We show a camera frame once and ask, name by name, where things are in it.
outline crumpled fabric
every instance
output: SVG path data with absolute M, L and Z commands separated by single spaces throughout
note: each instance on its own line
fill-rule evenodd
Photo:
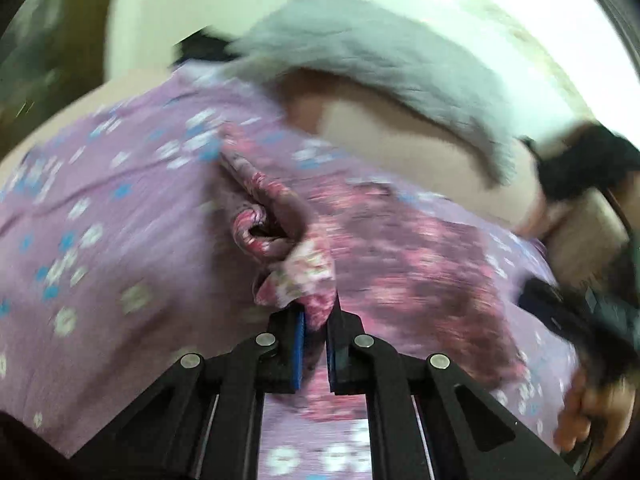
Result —
M 321 328 L 334 306 L 335 266 L 316 213 L 295 192 L 259 171 L 239 152 L 241 130 L 223 128 L 218 193 L 234 241 L 261 264 L 255 303 L 284 308 L 297 300 L 307 331 Z

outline gray cloth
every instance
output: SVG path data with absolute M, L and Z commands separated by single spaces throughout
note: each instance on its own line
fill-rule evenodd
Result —
M 289 0 L 229 49 L 383 89 L 478 148 L 500 184 L 514 177 L 500 78 L 422 23 L 362 0 Z

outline silver screw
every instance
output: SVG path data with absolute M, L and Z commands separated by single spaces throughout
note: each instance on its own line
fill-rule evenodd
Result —
M 276 342 L 276 336 L 269 332 L 262 332 L 256 336 L 255 342 L 260 346 L 271 346 Z
M 443 354 L 432 355 L 431 359 L 429 359 L 429 362 L 431 363 L 431 366 L 437 368 L 438 370 L 446 370 L 451 364 L 449 358 Z
M 186 354 L 180 359 L 182 368 L 195 368 L 200 364 L 200 356 L 198 354 Z
M 353 339 L 353 342 L 360 348 L 369 348 L 373 346 L 374 340 L 369 334 L 360 334 Z

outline white surface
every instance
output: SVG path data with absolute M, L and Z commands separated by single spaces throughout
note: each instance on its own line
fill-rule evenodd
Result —
M 286 0 L 112 0 L 106 71 L 167 66 L 174 45 L 200 28 L 237 36 Z M 478 0 L 373 0 L 427 22 L 463 44 L 508 85 L 518 117 L 515 135 L 553 137 L 585 116 L 570 108 L 537 55 L 514 44 L 503 16 Z M 562 66 L 608 127 L 640 144 L 640 84 L 614 29 L 594 0 L 492 0 L 533 34 Z

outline purple bedsheet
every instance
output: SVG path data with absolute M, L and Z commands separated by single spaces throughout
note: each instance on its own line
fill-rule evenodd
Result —
M 32 150 L 2 191 L 1 409 L 72 454 L 182 354 L 229 351 L 266 325 L 269 313 L 252 301 L 257 267 L 212 199 L 215 126 L 224 120 L 241 124 L 303 197 L 305 183 L 337 176 L 344 186 L 387 186 L 412 208 L 479 228 L 527 364 L 522 381 L 494 396 L 551 445 L 576 357 L 514 305 L 527 276 L 553 280 L 538 248 L 286 129 L 260 89 L 220 81 L 200 64 L 65 128 Z M 426 348 L 419 339 L 402 343 L 416 355 Z M 335 400 L 316 381 L 302 401 L 267 399 L 260 477 L 370 478 L 366 421 L 319 422 L 327 412 L 349 419 L 363 400 Z

